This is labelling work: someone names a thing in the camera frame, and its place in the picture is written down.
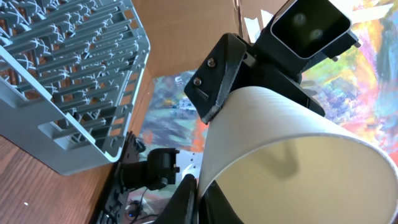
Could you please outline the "white paper cup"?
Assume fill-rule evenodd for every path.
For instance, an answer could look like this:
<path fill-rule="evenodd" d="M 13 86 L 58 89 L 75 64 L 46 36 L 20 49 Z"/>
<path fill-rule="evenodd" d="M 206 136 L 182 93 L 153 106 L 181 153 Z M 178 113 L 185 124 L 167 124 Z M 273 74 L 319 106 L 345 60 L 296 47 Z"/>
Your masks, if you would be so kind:
<path fill-rule="evenodd" d="M 378 146 L 267 88 L 229 94 L 210 122 L 198 184 L 244 223 L 392 223 L 397 166 Z"/>

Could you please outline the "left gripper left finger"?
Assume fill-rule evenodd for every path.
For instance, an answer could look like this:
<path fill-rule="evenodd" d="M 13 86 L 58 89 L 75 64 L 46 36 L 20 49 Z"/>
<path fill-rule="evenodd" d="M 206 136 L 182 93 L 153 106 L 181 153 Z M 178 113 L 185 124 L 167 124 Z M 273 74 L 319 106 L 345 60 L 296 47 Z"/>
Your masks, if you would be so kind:
<path fill-rule="evenodd" d="M 154 224 L 243 224 L 215 181 L 197 194 L 197 180 L 186 175 Z"/>

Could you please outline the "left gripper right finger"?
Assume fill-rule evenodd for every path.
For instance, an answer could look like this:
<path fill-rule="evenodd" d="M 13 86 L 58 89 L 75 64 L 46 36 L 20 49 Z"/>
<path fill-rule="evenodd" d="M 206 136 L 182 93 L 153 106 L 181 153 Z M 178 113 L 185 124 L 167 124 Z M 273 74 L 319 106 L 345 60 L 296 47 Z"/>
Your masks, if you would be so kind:
<path fill-rule="evenodd" d="M 184 88 L 202 123 L 208 124 L 222 109 L 243 62 L 246 45 L 226 33 L 211 50 Z"/>

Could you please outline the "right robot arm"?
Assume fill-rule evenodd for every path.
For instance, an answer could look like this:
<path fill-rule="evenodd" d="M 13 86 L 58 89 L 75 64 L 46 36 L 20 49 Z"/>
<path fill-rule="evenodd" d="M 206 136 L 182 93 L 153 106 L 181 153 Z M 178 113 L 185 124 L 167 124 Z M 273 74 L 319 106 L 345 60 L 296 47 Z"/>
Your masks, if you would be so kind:
<path fill-rule="evenodd" d="M 160 190 L 167 185 L 176 183 L 177 167 L 176 148 L 158 148 L 152 150 L 146 161 L 123 165 L 121 183 L 127 190 L 146 187 L 149 190 Z"/>

